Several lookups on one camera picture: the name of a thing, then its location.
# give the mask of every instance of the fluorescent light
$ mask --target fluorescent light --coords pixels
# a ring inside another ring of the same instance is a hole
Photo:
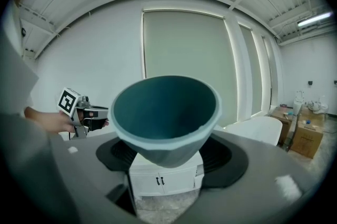
[[[324,18],[327,18],[329,16],[332,15],[332,12],[328,12],[328,13],[325,13],[325,14],[322,14],[322,15],[319,15],[319,16],[313,16],[313,17],[310,17],[304,21],[301,21],[298,23],[298,26],[299,27],[302,27],[304,25],[307,25],[307,24],[310,24],[310,23],[313,23],[315,21],[318,21],[318,20],[321,20],[321,19],[324,19]]]

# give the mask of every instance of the white chair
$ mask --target white chair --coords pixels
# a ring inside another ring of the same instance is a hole
[[[282,123],[272,117],[255,117],[228,125],[224,129],[217,125],[215,129],[276,146],[280,138]]]

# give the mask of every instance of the roller blind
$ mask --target roller blind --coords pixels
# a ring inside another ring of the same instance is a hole
[[[261,111],[262,106],[261,68],[252,31],[243,26],[240,26],[240,29],[242,31],[243,38],[247,46],[249,60],[251,64],[252,83],[253,83],[252,115],[254,115]]]
[[[185,75],[213,86],[222,98],[222,127],[236,122],[237,85],[223,19],[188,12],[144,13],[146,77]]]

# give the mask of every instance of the cabinet door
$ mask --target cabinet door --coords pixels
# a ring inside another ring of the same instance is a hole
[[[130,174],[133,193],[135,196],[158,196],[164,194],[159,174],[144,173]]]
[[[194,189],[196,167],[160,172],[160,180],[166,195],[182,193]]]

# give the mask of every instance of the floor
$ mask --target floor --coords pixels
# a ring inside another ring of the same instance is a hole
[[[313,159],[290,150],[288,154],[298,161],[316,179],[323,179],[337,150],[337,118],[328,118],[324,135]],[[197,199],[199,190],[183,194],[142,197],[135,200],[138,217],[150,224],[169,224],[179,217]]]

